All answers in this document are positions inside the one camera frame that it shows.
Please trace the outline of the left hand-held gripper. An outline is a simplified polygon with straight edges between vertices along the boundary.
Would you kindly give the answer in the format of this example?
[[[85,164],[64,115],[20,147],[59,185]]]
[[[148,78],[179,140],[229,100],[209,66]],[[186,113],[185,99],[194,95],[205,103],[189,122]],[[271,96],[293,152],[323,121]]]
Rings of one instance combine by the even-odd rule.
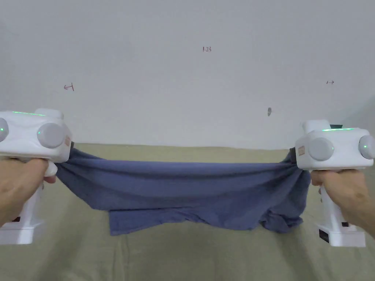
[[[72,133],[61,111],[37,109],[34,113],[2,111],[0,113],[0,156],[27,162],[33,158],[48,161],[45,176],[57,173],[57,163],[69,159]],[[0,243],[31,244],[40,234],[42,220],[38,207],[44,185],[24,204],[20,215],[0,229]]]

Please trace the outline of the person's right hand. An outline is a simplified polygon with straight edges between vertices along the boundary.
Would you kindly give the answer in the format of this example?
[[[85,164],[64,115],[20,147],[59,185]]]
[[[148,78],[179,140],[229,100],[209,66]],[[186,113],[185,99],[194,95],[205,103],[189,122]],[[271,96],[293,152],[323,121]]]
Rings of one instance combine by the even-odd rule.
[[[363,172],[353,169],[341,172],[312,171],[311,183],[313,186],[325,187],[326,193],[340,207],[346,221],[375,237],[375,204]]]

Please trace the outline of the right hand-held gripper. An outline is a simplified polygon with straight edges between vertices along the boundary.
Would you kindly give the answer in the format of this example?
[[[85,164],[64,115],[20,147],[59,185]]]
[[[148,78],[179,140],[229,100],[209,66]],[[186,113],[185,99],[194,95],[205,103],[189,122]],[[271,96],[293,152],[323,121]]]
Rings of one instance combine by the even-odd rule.
[[[309,120],[295,143],[297,166],[302,170],[365,169],[373,166],[375,141],[361,128],[331,128],[326,120]],[[348,223],[341,209],[320,187],[324,221],[319,237],[334,247],[365,247],[365,233]]]

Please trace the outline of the person's left hand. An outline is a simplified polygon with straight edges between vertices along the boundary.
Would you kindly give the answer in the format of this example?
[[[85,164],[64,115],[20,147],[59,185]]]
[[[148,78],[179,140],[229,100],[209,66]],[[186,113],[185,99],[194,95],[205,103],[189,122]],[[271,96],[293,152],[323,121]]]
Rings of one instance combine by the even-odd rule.
[[[11,222],[22,212],[24,204],[43,183],[55,183],[56,176],[46,177],[48,162],[32,159],[0,161],[0,225]]]

